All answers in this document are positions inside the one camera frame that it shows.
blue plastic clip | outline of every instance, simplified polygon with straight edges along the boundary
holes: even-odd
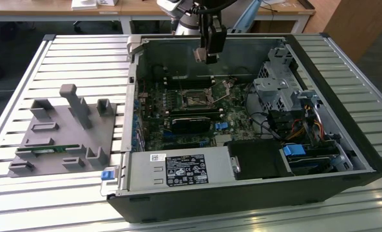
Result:
[[[114,171],[101,172],[101,180],[113,180],[113,179],[114,179]]]
[[[301,156],[305,155],[305,150],[301,144],[290,144],[282,148],[285,156]]]

barcode sticker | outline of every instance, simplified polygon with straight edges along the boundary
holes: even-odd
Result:
[[[150,161],[165,161],[166,154],[150,154]]]

black side panel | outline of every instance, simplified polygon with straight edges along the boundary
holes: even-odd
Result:
[[[341,103],[331,87],[329,86],[326,80],[321,76],[321,73],[309,58],[305,50],[302,49],[297,39],[294,38],[293,35],[286,35],[286,40],[289,45],[291,46],[295,55],[299,58],[299,61],[305,67],[305,71],[310,74],[310,77],[315,83],[315,86],[323,95],[323,98],[327,101],[329,106],[331,107],[337,118],[349,133],[358,150],[361,151],[366,161],[369,162],[370,166],[373,167],[377,172],[381,174],[378,175],[378,178],[382,177],[382,158],[374,149],[369,139],[366,138],[362,130],[359,129],[351,115],[349,114],[343,104]]]
[[[346,179],[335,176],[134,197],[108,196],[108,202],[128,222],[152,222],[322,202],[345,189],[361,185],[374,175],[355,174]]]

wooden desk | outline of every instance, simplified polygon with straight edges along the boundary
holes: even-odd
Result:
[[[132,21],[134,20],[170,20],[157,5],[156,0],[121,0],[121,27],[124,33],[132,33]],[[256,20],[294,21],[291,33],[302,33],[310,15],[315,10],[307,10],[297,0],[287,0],[286,3],[260,8]]]
[[[121,2],[116,6],[72,11],[72,0],[0,0],[0,22],[120,21]]]
[[[116,6],[100,6],[97,9],[72,11],[72,0],[0,0],[0,15],[118,15],[121,2]]]
[[[72,11],[70,0],[0,0],[0,21],[108,21],[121,22],[124,34],[132,34],[134,20],[170,20],[157,6],[156,0],[120,0],[116,6],[98,6],[97,9]],[[297,0],[273,4],[273,12],[261,8],[256,20],[295,21],[293,33],[301,33],[309,16]]]

blue latch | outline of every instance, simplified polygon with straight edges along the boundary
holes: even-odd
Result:
[[[285,156],[301,156],[305,155],[305,150],[301,144],[290,144],[282,148]]]
[[[216,123],[216,130],[222,130],[228,128],[228,122]]]
[[[114,179],[114,171],[101,172],[101,180],[113,180],[113,179]]]

